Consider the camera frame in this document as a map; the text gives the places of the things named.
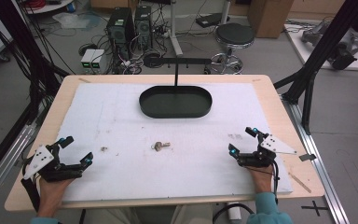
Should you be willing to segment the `white round table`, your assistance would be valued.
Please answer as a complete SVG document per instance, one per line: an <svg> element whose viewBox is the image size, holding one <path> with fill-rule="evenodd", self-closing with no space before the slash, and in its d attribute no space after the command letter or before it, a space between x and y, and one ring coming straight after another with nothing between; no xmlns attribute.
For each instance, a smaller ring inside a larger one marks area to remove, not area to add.
<svg viewBox="0 0 358 224"><path fill-rule="evenodd" d="M71 5L73 3L74 3L74 0L61 0L61 2L56 5L49 5L48 3L46 3L42 7L35 7L35 8L26 7L25 9L28 13L40 14L40 13L45 13L45 12L50 12L53 10L65 8L68 5Z"/></svg>

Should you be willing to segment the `brown cardboard box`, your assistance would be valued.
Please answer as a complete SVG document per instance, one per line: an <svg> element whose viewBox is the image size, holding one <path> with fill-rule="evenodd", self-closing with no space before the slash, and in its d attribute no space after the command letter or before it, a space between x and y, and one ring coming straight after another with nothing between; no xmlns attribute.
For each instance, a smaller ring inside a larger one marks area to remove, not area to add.
<svg viewBox="0 0 358 224"><path fill-rule="evenodd" d="M252 0L247 19L258 38L278 38L294 0Z"/></svg>

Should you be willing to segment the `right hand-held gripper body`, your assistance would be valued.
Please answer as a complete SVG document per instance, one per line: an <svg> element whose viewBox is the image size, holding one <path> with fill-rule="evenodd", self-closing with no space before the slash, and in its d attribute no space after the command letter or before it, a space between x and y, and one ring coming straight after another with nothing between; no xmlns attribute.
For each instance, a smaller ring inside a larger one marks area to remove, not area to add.
<svg viewBox="0 0 358 224"><path fill-rule="evenodd" d="M278 153L296 155L296 150L273 134L261 133L255 137L256 151L241 153L238 158L239 166L268 167L275 162Z"/></svg>

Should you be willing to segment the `black round stool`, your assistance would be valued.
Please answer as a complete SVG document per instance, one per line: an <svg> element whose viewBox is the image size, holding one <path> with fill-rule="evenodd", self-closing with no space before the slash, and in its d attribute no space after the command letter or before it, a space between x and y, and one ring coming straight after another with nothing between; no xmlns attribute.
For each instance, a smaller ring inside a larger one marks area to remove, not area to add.
<svg viewBox="0 0 358 224"><path fill-rule="evenodd" d="M252 28L238 23L226 23L216 28L215 39L224 47L225 52L217 53L211 58L211 68L219 74L240 74L243 62L234 55L234 51L253 45L255 35Z"/></svg>

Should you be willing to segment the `white power supply box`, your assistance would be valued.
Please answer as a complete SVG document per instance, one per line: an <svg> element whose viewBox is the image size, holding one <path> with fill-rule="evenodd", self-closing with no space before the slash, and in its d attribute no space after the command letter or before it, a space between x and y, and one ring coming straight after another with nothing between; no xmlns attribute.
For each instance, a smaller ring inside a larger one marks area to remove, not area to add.
<svg viewBox="0 0 358 224"><path fill-rule="evenodd" d="M81 59L81 64L83 69L88 72L91 69L91 61L93 59L95 50L94 49L87 49Z"/></svg>
<svg viewBox="0 0 358 224"><path fill-rule="evenodd" d="M91 70L94 73L101 74L106 67L106 56L103 49L94 50L93 56L90 60Z"/></svg>

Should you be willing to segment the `white desk leg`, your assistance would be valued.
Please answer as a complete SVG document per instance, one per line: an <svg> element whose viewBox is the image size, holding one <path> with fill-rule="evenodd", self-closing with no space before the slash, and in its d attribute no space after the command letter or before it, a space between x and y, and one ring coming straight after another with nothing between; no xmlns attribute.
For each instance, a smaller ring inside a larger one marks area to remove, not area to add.
<svg viewBox="0 0 358 224"><path fill-rule="evenodd" d="M169 31L169 38L171 40L172 47L173 47L173 50L175 52L175 55L177 57L182 57L183 52L182 52L181 46L180 46L179 41L178 41L177 36L176 36L176 22L175 22L176 0L170 0L170 3L171 3L170 4L170 23L171 23L171 27L170 27L170 31Z"/></svg>

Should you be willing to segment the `small black computer tower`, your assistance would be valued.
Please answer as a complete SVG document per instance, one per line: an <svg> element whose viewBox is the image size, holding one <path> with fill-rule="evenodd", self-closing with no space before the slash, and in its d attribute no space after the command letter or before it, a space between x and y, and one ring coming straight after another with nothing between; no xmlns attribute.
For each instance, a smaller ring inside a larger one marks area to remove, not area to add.
<svg viewBox="0 0 358 224"><path fill-rule="evenodd" d="M136 8L134 24L137 34L138 49L150 49L152 47L150 6L138 6Z"/></svg>

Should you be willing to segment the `flat black box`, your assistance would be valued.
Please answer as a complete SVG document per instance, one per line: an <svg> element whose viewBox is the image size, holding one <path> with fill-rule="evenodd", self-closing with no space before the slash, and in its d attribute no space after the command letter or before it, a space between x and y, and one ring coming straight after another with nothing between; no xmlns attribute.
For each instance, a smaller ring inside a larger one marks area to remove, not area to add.
<svg viewBox="0 0 358 224"><path fill-rule="evenodd" d="M222 14L214 13L207 16L200 16L196 18L196 24L198 24L202 28L215 26L221 23Z"/></svg>

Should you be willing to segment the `black key stand with tray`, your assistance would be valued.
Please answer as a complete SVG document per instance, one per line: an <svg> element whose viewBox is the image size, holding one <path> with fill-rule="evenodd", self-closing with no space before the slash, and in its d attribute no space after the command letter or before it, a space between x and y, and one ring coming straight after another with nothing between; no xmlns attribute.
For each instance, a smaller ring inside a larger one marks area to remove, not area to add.
<svg viewBox="0 0 358 224"><path fill-rule="evenodd" d="M212 95L199 86L180 86L180 64L203 64L207 67L210 59L201 58L148 58L145 63L174 64L174 82L168 86L153 86L139 96L141 111L153 119L194 119L207 115L213 104Z"/></svg>

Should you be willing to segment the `person's right hand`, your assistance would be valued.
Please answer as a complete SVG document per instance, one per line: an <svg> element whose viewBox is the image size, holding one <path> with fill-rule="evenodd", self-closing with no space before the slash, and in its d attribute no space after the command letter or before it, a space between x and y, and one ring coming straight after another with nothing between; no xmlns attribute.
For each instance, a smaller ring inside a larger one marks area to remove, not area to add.
<svg viewBox="0 0 358 224"><path fill-rule="evenodd" d="M254 181L255 192L272 192L273 168L268 167L248 167L251 177Z"/></svg>

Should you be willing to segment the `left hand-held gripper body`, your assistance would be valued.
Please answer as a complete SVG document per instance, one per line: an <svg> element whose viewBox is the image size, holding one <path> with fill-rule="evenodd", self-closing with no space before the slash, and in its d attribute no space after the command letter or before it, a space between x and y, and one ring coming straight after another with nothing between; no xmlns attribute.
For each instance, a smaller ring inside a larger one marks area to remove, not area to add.
<svg viewBox="0 0 358 224"><path fill-rule="evenodd" d="M67 179L79 178L85 170L85 159L77 164L66 165L60 161L59 152L67 147L66 144L41 145L25 165L23 179L28 180L39 174L48 182L58 182Z"/></svg>

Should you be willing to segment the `person's left hand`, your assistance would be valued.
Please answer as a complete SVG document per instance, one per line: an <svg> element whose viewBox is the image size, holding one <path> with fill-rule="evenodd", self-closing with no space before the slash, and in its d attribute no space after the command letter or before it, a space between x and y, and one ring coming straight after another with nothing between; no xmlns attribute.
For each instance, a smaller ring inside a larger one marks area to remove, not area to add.
<svg viewBox="0 0 358 224"><path fill-rule="evenodd" d="M57 210L62 205L62 197L66 188L73 182L73 179L67 179L58 182L48 182L44 178L39 181L40 185L40 203L37 211L37 217L54 217Z"/></svg>

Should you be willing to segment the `white foam mat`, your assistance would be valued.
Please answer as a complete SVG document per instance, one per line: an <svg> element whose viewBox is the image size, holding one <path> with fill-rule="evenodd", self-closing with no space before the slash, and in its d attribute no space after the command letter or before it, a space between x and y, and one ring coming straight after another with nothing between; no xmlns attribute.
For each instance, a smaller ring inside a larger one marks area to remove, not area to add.
<svg viewBox="0 0 358 224"><path fill-rule="evenodd" d="M66 164L93 154L92 165L67 189L66 202L178 199L251 195L249 172L228 153L253 152L247 127L269 125L255 88L207 83L210 112L198 119L152 119L140 109L143 84L81 84L62 122L74 142L60 152ZM156 142L169 142L157 152Z"/></svg>

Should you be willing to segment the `person's legs in light pants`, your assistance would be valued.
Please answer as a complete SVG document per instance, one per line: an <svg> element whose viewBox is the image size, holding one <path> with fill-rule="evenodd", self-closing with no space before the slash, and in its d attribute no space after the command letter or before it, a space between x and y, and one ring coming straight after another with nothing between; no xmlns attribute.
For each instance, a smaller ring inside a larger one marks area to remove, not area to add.
<svg viewBox="0 0 358 224"><path fill-rule="evenodd" d="M91 209L85 224L213 224L210 204Z"/></svg>

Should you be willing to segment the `aluminium rail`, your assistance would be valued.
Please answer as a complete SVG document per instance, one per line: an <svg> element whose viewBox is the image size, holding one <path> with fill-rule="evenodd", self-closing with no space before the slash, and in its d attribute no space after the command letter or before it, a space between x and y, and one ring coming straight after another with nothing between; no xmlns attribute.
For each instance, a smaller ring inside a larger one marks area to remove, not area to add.
<svg viewBox="0 0 358 224"><path fill-rule="evenodd" d="M324 166L323 159L319 153L319 150L310 134L307 134L306 129L301 125L302 112L298 105L291 105L284 101L281 97L282 104L285 107L295 129L298 133L300 141L302 142L306 152L309 155L314 155L315 159L311 159L310 162L316 170L316 174L320 177L324 186L324 200L326 201L328 212L330 213L335 224L350 224L344 207L341 204L340 199L336 193L334 185L330 179L330 176Z"/></svg>
<svg viewBox="0 0 358 224"><path fill-rule="evenodd" d="M31 142L36 129L36 124L25 124L22 128L14 125L0 144L0 186Z"/></svg>

